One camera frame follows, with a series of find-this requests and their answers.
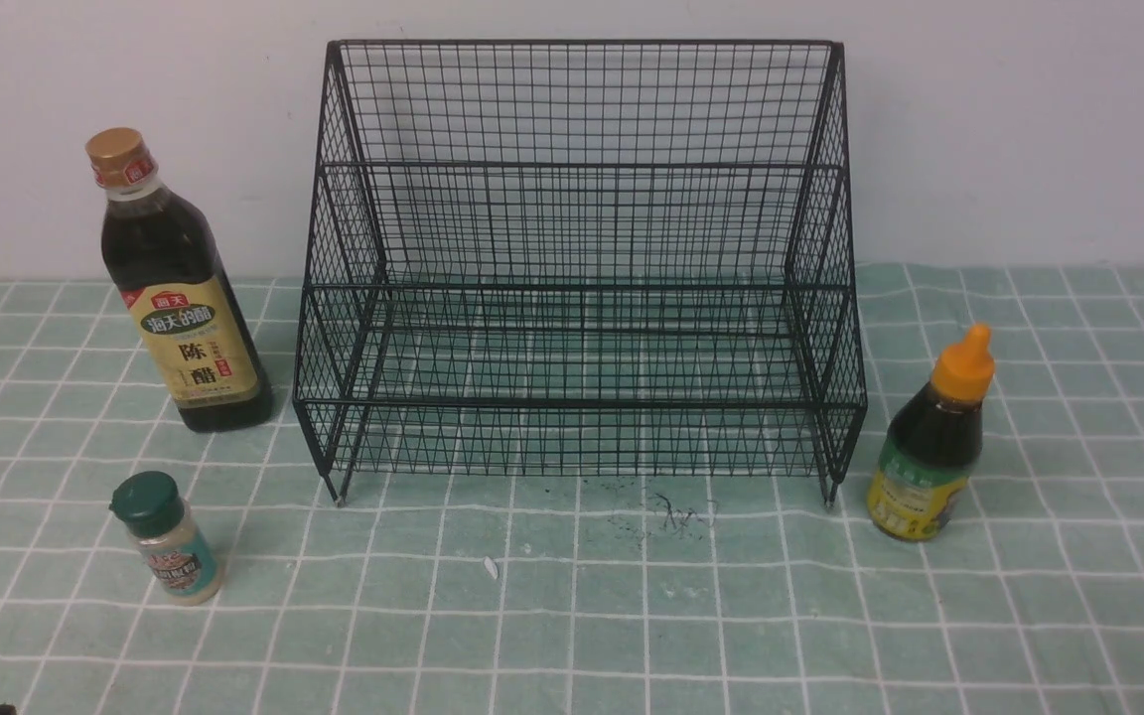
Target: metal wire shelf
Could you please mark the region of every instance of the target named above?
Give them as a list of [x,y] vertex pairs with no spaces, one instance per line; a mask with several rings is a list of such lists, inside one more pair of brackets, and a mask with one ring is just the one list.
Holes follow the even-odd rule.
[[831,503],[867,411],[849,214],[839,43],[332,41],[294,386],[331,496],[597,470]]

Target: green label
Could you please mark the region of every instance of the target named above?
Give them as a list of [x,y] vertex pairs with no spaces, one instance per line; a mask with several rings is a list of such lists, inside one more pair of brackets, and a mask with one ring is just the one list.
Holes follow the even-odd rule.
[[153,575],[174,596],[191,596],[208,587],[219,573],[219,562],[209,545],[197,532],[190,542],[176,548],[142,549],[144,562]]
[[937,470],[934,467],[925,467],[912,456],[899,452],[899,445],[889,438],[885,438],[884,447],[881,447],[881,458],[877,459],[876,466],[890,479],[917,485],[921,488],[939,487],[968,476],[964,470]]

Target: sauce bottle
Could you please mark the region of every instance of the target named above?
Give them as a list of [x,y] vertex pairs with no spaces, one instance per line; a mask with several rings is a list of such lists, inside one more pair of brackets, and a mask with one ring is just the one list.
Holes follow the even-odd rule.
[[170,601],[196,606],[215,595],[222,571],[170,475],[141,471],[132,476],[113,490],[109,510],[126,524],[132,542]]
[[995,376],[991,328],[950,344],[929,383],[890,421],[868,490],[872,523],[893,538],[938,535],[983,451],[983,398]]
[[256,426],[272,389],[214,236],[197,207],[158,177],[133,128],[87,142],[95,182],[109,196],[101,249],[178,416],[199,432]]

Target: green checkered tablecloth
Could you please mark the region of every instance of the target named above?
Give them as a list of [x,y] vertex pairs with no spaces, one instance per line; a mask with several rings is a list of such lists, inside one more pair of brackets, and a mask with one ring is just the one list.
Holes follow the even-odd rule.
[[[832,513],[811,479],[386,471],[337,510],[289,411],[185,430],[108,284],[0,283],[0,701],[1144,715],[1144,268],[858,280],[871,407]],[[296,283],[237,288],[281,403]],[[895,542],[869,468],[972,320],[999,360],[979,474],[939,539]],[[146,468],[227,557],[207,605],[167,605],[110,519]]]

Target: vinegar bottle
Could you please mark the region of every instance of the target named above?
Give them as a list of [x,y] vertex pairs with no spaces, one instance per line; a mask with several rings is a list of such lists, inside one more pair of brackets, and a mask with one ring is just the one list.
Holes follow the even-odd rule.
[[87,154],[109,198],[104,267],[178,416],[199,432],[267,421],[272,388],[206,216],[162,184],[140,132],[100,132],[87,142]]

